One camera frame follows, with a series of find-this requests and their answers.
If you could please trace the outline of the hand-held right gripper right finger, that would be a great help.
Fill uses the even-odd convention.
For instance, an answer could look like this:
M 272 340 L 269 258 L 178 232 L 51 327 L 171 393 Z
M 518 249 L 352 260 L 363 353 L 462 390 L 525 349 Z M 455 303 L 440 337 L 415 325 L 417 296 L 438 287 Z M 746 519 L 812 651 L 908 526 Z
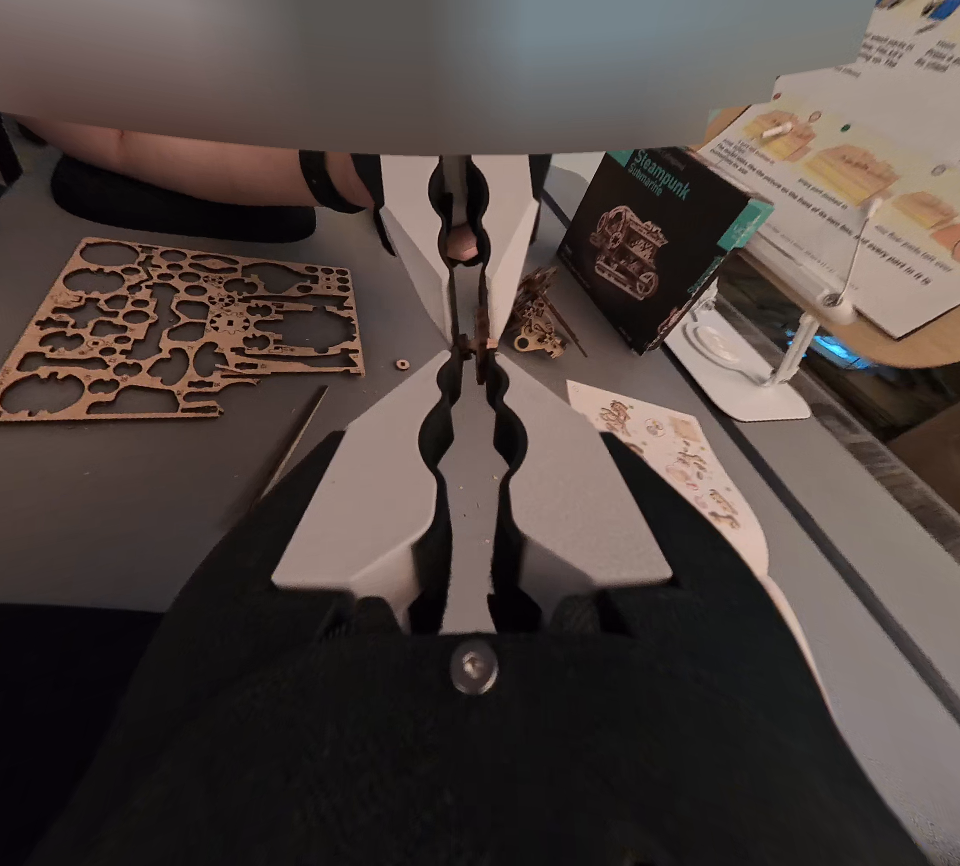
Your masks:
M 660 585 L 670 567 L 600 432 L 504 357 L 486 361 L 498 493 L 491 594 L 499 633 L 549 624 L 570 596 Z

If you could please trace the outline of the black wristband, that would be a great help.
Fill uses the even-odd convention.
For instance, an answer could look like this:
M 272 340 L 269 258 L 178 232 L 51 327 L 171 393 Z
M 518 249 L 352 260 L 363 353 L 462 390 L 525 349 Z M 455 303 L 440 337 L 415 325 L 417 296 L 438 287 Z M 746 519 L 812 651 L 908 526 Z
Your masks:
M 374 198 L 357 173 L 349 153 L 329 157 L 326 152 L 300 150 L 297 156 L 315 206 L 342 213 L 357 213 L 374 207 Z

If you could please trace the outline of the white stand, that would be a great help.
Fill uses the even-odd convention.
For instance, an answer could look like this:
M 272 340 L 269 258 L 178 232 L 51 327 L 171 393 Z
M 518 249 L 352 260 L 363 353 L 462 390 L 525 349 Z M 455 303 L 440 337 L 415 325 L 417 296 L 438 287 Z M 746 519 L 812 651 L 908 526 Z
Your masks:
M 798 330 L 776 366 L 766 363 L 757 350 L 719 313 L 714 281 L 666 336 L 664 345 L 691 375 L 707 398 L 726 416 L 742 423 L 800 421 L 810 418 L 810 405 L 790 385 L 822 320 L 847 326 L 858 319 L 851 290 L 859 251 L 883 205 L 867 200 L 858 210 L 853 252 L 843 284 L 833 287 L 810 267 L 756 234 L 743 250 L 748 259 L 786 285 L 793 300 L 803 306 Z

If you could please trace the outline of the partly built wooden model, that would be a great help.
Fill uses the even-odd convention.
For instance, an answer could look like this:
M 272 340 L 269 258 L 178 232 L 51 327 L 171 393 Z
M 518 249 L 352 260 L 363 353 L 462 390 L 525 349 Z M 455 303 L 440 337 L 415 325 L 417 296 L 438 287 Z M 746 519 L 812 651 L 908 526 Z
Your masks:
M 583 357 L 588 357 L 572 326 L 548 295 L 557 274 L 556 266 L 539 267 L 521 278 L 507 324 L 512 346 L 519 353 L 544 352 L 556 359 L 572 343 Z

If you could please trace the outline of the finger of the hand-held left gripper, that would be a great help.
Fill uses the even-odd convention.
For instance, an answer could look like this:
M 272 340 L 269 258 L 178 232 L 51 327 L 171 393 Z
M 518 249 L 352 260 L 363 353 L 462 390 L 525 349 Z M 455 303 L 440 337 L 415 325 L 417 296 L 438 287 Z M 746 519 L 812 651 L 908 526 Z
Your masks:
M 457 338 L 450 298 L 450 266 L 440 251 L 445 222 L 430 198 L 430 184 L 442 171 L 438 155 L 380 157 L 381 219 L 390 246 L 401 260 L 426 312 L 449 345 Z
M 483 286 L 490 336 L 504 332 L 527 256 L 539 202 L 534 200 L 527 154 L 474 154 L 474 167 L 486 186 L 479 225 L 486 237 Z

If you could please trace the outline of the dark cloth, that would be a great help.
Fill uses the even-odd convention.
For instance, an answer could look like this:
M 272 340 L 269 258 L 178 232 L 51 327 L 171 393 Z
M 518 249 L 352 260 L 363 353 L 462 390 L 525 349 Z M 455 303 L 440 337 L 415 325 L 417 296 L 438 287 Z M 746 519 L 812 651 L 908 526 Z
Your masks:
M 1 863 L 63 812 L 162 621 L 159 612 L 1 607 Z

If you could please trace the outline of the thin wooden stick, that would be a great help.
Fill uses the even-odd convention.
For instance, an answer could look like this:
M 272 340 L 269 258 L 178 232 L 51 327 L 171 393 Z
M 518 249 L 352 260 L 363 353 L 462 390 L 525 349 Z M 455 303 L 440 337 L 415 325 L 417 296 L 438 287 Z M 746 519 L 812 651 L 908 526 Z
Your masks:
M 250 512 L 263 500 L 278 484 L 306 431 L 315 418 L 318 409 L 329 391 L 329 387 L 321 385 L 310 396 L 302 410 L 294 415 L 292 425 L 281 438 L 276 451 L 272 454 L 262 474 L 257 478 L 246 505 L 246 512 Z

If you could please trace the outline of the laser-cut wooden parts sheet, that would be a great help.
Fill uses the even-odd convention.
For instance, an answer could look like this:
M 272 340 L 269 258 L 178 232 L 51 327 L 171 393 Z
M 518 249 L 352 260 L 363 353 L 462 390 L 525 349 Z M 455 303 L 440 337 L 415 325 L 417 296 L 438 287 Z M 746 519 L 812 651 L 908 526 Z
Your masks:
M 2 367 L 2 423 L 212 419 L 276 375 L 365 372 L 345 267 L 87 237 Z

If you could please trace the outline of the black model kit box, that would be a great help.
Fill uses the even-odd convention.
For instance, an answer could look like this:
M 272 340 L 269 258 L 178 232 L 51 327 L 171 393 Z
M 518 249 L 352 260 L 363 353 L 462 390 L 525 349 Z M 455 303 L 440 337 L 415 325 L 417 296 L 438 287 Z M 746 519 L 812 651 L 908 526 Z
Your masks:
M 641 356 L 773 211 L 771 200 L 688 148 L 604 152 L 558 260 Z

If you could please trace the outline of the paper instruction booklet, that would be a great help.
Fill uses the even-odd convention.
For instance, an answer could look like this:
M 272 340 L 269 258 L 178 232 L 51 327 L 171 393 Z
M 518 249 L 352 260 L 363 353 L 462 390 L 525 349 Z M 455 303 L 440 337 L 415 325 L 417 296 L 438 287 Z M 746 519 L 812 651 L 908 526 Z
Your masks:
M 839 739 L 800 621 L 769 571 L 762 525 L 698 420 L 567 381 L 571 408 L 604 433 L 607 452 L 671 566 L 668 580 L 605 587 L 593 605 L 606 636 L 637 663 L 685 675 L 698 695 L 787 737 Z

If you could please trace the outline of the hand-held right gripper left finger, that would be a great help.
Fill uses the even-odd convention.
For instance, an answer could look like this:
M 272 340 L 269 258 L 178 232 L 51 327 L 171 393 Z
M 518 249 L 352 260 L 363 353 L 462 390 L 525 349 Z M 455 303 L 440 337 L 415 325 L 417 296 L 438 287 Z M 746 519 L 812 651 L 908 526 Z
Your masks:
M 461 359 L 444 349 L 349 424 L 272 584 L 379 597 L 404 630 L 440 632 L 452 533 L 438 465 L 460 387 Z

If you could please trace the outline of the instruction board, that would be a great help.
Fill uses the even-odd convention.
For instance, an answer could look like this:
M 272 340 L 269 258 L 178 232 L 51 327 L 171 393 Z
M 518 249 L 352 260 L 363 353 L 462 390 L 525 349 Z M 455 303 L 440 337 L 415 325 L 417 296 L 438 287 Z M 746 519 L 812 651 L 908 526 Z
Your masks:
M 959 0 L 876 0 L 857 59 L 701 150 L 774 211 L 750 251 L 900 340 L 958 307 Z

